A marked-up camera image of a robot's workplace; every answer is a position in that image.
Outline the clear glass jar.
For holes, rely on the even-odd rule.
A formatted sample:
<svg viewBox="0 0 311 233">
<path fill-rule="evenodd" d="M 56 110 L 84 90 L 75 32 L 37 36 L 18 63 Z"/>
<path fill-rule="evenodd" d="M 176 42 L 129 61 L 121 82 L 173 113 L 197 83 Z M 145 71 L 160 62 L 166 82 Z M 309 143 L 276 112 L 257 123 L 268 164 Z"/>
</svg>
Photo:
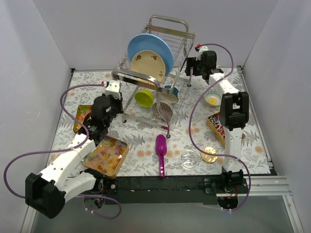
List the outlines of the clear glass jar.
<svg viewBox="0 0 311 233">
<path fill-rule="evenodd" d="M 183 151 L 180 159 L 184 169 L 192 169 L 198 164 L 198 154 L 193 150 Z"/>
</svg>

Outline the magenta plastic scoop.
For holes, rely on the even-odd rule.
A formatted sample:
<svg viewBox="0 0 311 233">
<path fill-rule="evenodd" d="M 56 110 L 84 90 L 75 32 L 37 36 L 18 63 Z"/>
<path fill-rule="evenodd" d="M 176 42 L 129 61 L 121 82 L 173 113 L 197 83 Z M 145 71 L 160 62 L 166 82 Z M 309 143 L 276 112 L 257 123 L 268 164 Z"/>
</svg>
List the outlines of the magenta plastic scoop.
<svg viewBox="0 0 311 233">
<path fill-rule="evenodd" d="M 165 166 L 164 166 L 164 156 L 167 153 L 167 142 L 166 137 L 159 134 L 155 140 L 155 152 L 159 157 L 159 176 L 161 178 L 165 177 Z"/>
</svg>

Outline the tin of lollipop candies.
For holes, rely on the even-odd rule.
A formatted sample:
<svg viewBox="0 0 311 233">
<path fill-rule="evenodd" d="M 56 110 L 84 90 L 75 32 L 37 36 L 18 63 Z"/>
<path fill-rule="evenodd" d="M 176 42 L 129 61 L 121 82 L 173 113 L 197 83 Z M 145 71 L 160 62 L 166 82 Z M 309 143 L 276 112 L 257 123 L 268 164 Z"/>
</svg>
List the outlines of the tin of lollipop candies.
<svg viewBox="0 0 311 233">
<path fill-rule="evenodd" d="M 206 123 L 224 148 L 226 146 L 225 132 L 229 132 L 236 147 L 242 147 L 242 140 L 245 139 L 245 135 L 243 133 L 243 128 L 241 128 L 240 125 L 234 125 L 232 130 L 230 130 L 230 127 L 225 130 L 221 124 L 219 112 L 210 115 L 207 118 Z"/>
</svg>

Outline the steel dish rack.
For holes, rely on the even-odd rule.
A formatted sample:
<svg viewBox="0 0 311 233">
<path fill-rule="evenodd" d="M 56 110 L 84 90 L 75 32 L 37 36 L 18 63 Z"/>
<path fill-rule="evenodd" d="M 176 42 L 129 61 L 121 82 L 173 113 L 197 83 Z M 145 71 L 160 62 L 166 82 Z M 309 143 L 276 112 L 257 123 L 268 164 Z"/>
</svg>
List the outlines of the steel dish rack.
<svg viewBox="0 0 311 233">
<path fill-rule="evenodd" d="M 127 46 L 127 52 L 119 65 L 112 71 L 114 80 L 133 84 L 135 89 L 123 105 L 122 121 L 133 118 L 166 131 L 169 138 L 171 117 L 161 102 L 173 92 L 177 82 L 191 85 L 191 78 L 182 78 L 181 71 L 195 41 L 186 21 L 159 14 L 152 15 L 138 35 Z M 152 120 L 152 105 L 144 107 L 138 102 L 137 111 L 130 113 L 128 106 L 140 90 L 152 92 L 156 110 L 162 122 Z"/>
</svg>

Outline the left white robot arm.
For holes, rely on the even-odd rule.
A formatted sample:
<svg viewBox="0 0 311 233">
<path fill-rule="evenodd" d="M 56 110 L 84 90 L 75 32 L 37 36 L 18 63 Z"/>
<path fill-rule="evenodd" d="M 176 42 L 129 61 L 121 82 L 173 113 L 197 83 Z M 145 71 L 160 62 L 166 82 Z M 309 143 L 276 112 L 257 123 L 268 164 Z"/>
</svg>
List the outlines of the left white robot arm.
<svg viewBox="0 0 311 233">
<path fill-rule="evenodd" d="M 104 187 L 103 181 L 93 174 L 82 172 L 75 178 L 69 178 L 69 175 L 107 135 L 112 120 L 122 112 L 122 97 L 97 97 L 68 150 L 38 174 L 27 176 L 26 204 L 52 219 L 62 211 L 67 201 L 81 193 L 99 194 Z"/>
</svg>

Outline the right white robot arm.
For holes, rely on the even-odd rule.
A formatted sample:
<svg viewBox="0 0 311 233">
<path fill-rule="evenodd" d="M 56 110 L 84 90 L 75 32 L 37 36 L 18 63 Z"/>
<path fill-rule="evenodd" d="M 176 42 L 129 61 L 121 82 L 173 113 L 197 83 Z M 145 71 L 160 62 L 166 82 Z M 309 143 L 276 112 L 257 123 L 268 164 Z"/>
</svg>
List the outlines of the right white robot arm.
<svg viewBox="0 0 311 233">
<path fill-rule="evenodd" d="M 219 117 L 225 133 L 225 159 L 217 185 L 224 192 L 231 193 L 243 185 L 242 169 L 246 165 L 241 161 L 241 147 L 243 130 L 249 121 L 249 95 L 236 89 L 223 71 L 216 68 L 216 52 L 207 46 L 199 46 L 196 51 L 196 57 L 187 59 L 185 73 L 188 76 L 201 75 L 221 96 Z"/>
</svg>

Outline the tin of star candies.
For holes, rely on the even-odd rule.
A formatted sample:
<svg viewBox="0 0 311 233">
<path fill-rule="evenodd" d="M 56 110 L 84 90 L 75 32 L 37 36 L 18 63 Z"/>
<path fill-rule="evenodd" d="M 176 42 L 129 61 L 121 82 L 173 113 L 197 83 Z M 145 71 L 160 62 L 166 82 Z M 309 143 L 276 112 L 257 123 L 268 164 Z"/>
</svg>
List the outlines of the tin of star candies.
<svg viewBox="0 0 311 233">
<path fill-rule="evenodd" d="M 77 112 L 76 112 L 76 119 L 83 123 L 85 117 L 87 116 L 87 114 L 89 114 L 91 112 L 91 105 L 79 105 L 77 108 Z M 78 124 L 77 122 L 74 122 L 73 125 L 73 132 L 77 133 L 78 130 L 81 128 L 81 125 Z"/>
</svg>

